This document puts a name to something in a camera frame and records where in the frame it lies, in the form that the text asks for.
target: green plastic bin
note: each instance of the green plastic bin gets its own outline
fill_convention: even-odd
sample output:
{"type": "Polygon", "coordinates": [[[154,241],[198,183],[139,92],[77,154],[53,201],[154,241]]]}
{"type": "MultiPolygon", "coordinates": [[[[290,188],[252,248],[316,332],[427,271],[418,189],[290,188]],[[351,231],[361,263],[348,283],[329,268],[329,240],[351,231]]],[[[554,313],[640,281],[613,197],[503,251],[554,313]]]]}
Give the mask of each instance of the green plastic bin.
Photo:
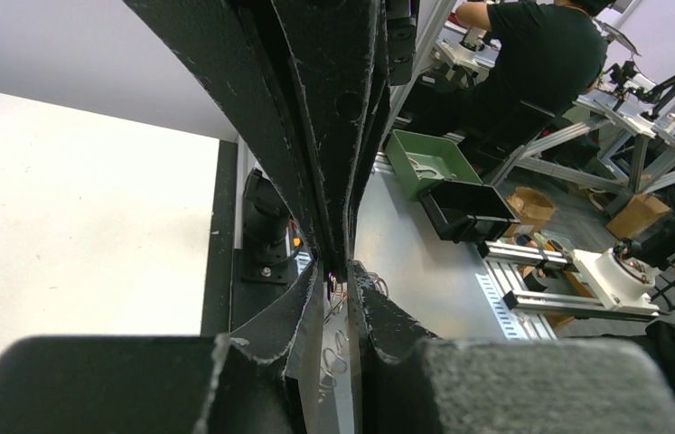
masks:
{"type": "Polygon", "coordinates": [[[390,133],[385,155],[409,200],[417,200],[420,192],[441,179],[483,184],[456,143],[448,138],[395,129],[390,133]]]}

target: white wall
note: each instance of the white wall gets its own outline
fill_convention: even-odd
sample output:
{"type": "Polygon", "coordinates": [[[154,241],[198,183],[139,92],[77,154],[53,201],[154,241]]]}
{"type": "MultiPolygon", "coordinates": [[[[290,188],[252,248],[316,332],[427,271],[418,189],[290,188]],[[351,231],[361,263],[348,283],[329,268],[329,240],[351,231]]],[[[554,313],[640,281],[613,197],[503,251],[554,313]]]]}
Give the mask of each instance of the white wall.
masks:
{"type": "Polygon", "coordinates": [[[606,8],[603,12],[598,14],[596,18],[606,24],[616,26],[616,24],[619,23],[619,20],[622,18],[622,14],[615,11],[614,9],[606,8]]]}
{"type": "Polygon", "coordinates": [[[218,148],[0,94],[0,355],[33,335],[198,335],[218,148]]]}
{"type": "MultiPolygon", "coordinates": [[[[675,74],[674,0],[642,0],[618,27],[641,53],[635,61],[646,76],[663,81],[675,74]]],[[[608,53],[609,64],[630,58],[616,43],[608,53]]]]}
{"type": "Polygon", "coordinates": [[[226,140],[237,135],[120,0],[0,0],[0,92],[226,140]]]}

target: white table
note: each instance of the white table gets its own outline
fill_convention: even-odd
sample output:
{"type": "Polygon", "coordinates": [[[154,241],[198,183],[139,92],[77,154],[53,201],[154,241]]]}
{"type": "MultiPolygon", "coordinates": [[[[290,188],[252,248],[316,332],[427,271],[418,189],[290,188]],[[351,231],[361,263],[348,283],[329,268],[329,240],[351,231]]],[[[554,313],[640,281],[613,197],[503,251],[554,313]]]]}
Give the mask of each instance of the white table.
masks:
{"type": "Polygon", "coordinates": [[[0,94],[0,353],[198,335],[219,141],[0,94]]]}

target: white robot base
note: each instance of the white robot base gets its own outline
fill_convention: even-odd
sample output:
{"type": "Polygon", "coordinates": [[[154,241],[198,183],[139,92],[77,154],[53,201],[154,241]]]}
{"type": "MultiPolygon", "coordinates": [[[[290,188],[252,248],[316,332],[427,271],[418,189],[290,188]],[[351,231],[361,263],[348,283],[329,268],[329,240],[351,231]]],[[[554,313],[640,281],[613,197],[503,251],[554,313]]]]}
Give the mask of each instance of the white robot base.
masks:
{"type": "Polygon", "coordinates": [[[613,249],[604,253],[574,250],[571,259],[606,309],[645,315],[659,312],[648,295],[661,273],[658,269],[637,259],[618,259],[613,249]]]}

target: workbench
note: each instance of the workbench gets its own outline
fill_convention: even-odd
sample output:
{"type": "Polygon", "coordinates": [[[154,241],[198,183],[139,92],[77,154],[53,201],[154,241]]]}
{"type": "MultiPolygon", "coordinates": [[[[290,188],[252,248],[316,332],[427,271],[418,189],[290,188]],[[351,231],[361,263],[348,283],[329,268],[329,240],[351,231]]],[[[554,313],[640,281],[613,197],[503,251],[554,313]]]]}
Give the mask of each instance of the workbench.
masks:
{"type": "MultiPolygon", "coordinates": [[[[440,40],[436,41],[431,56],[435,62],[459,68],[460,72],[461,69],[474,72],[476,82],[485,80],[494,64],[487,54],[472,52],[458,44],[440,40]]],[[[455,73],[454,77],[457,80],[459,76],[455,73]]],[[[634,194],[650,193],[675,184],[675,170],[672,170],[675,168],[675,135],[667,134],[663,137],[668,150],[656,161],[645,166],[648,145],[657,135],[662,137],[661,127],[639,116],[643,108],[638,103],[625,101],[618,110],[614,111],[613,107],[616,103],[616,97],[601,90],[593,90],[587,95],[581,95],[575,101],[575,105],[588,109],[592,114],[590,118],[528,143],[497,171],[499,175],[489,180],[490,184],[499,184],[513,167],[521,167],[565,181],[616,193],[617,199],[606,208],[606,211],[612,215],[624,208],[634,194]],[[608,125],[620,128],[623,131],[622,137],[602,147],[597,157],[587,164],[585,171],[539,158],[544,151],[608,125]],[[635,137],[633,163],[626,168],[627,172],[625,172],[611,160],[611,155],[629,137],[635,137]],[[593,175],[590,173],[593,171],[603,173],[605,176],[593,175]]]]}
{"type": "Polygon", "coordinates": [[[0,355],[32,335],[199,335],[218,148],[0,94],[0,355]]]}
{"type": "Polygon", "coordinates": [[[543,316],[512,313],[502,297],[514,270],[494,274],[471,243],[441,241],[380,155],[361,201],[355,259],[388,283],[389,298],[447,339],[550,339],[543,316]]]}

